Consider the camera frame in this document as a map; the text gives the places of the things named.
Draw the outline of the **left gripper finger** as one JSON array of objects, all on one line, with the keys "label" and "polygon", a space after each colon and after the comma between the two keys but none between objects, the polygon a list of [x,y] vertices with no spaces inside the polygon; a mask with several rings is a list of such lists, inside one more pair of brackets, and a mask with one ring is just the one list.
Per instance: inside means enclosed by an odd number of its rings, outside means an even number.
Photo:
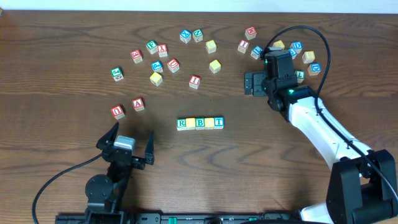
[{"label": "left gripper finger", "polygon": [[108,146],[112,146],[115,142],[118,129],[119,129],[119,123],[116,122],[114,126],[97,141],[96,148],[100,150],[105,150]]},{"label": "left gripper finger", "polygon": [[153,165],[155,161],[154,157],[154,131],[151,132],[149,141],[147,143],[145,152],[144,152],[145,163],[149,165]]}]

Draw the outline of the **green R block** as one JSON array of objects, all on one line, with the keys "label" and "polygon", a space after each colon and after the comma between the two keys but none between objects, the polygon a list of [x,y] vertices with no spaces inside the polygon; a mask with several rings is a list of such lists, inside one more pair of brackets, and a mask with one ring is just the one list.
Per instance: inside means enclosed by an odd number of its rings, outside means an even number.
[{"label": "green R block", "polygon": [[186,119],[177,119],[177,130],[178,131],[183,131],[187,129],[187,125],[186,125]]}]

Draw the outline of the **blue T block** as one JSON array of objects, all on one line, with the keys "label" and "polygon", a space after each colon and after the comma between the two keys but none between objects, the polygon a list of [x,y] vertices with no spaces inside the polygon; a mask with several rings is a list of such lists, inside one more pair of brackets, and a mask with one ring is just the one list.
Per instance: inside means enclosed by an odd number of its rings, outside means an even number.
[{"label": "blue T block", "polygon": [[214,117],[214,125],[215,129],[223,129],[224,128],[224,117]]}]

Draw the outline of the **yellow O block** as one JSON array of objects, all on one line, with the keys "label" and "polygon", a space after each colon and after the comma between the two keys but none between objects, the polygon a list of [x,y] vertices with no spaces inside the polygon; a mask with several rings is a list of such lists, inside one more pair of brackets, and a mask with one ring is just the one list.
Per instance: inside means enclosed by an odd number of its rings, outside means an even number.
[{"label": "yellow O block", "polygon": [[215,120],[213,117],[205,118],[205,129],[214,129],[215,128]]},{"label": "yellow O block", "polygon": [[195,118],[186,118],[185,123],[186,123],[187,130],[196,129],[196,119]]}]

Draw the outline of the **green B block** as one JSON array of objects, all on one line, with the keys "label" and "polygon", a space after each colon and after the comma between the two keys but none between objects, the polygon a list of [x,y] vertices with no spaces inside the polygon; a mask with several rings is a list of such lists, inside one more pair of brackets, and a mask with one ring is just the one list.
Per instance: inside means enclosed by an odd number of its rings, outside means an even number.
[{"label": "green B block", "polygon": [[195,129],[196,130],[205,129],[205,119],[204,118],[195,118]]}]

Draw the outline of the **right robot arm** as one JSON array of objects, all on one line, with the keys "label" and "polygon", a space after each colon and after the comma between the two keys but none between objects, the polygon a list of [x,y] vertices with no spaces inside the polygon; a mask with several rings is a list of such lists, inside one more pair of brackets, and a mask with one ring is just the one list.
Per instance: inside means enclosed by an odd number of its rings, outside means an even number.
[{"label": "right robot arm", "polygon": [[314,145],[331,170],[326,200],[301,209],[296,223],[376,223],[397,216],[396,163],[383,149],[357,140],[296,76],[271,80],[264,72],[244,75],[247,95],[268,104]]}]

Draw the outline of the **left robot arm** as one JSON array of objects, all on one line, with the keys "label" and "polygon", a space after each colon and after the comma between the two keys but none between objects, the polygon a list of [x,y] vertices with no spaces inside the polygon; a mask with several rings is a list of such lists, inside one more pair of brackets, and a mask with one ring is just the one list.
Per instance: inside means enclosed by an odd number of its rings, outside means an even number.
[{"label": "left robot arm", "polygon": [[120,209],[124,192],[132,177],[132,170],[152,165],[154,132],[151,132],[144,157],[134,156],[135,139],[118,135],[116,123],[96,143],[101,157],[109,163],[106,174],[93,176],[85,187],[88,198],[85,223],[134,223],[134,215]]}]

